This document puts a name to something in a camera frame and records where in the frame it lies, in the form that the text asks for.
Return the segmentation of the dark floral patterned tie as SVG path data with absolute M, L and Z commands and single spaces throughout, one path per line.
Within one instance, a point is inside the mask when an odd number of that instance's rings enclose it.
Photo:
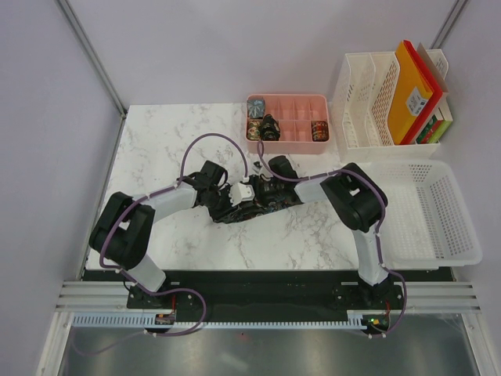
M 258 206 L 253 203 L 253 201 L 242 202 L 237 205 L 240 207 L 240 222 L 245 222 L 247 220 L 254 219 L 261 215 L 272 214 L 274 212 L 279 212 L 293 206 Z

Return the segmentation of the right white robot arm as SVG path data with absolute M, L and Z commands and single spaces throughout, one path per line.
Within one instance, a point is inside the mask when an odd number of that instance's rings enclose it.
M 355 163 L 331 173 L 300 178 L 286 157 L 278 156 L 266 162 L 260 156 L 254 169 L 267 171 L 270 182 L 285 184 L 292 198 L 302 204 L 330 202 L 355 240 L 359 301 L 371 309 L 383 303 L 391 290 L 391 278 L 380 243 L 380 228 L 387 208 L 382 189 Z

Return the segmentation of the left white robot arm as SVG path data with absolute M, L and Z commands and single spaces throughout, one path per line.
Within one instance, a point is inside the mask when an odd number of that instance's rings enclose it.
M 153 225 L 176 212 L 196 206 L 214 207 L 228 172 L 206 161 L 199 172 L 183 176 L 158 191 L 141 197 L 113 193 L 92 229 L 88 245 L 99 253 L 105 269 L 123 273 L 145 290 L 145 300 L 155 308 L 171 301 L 165 272 L 147 255 Z

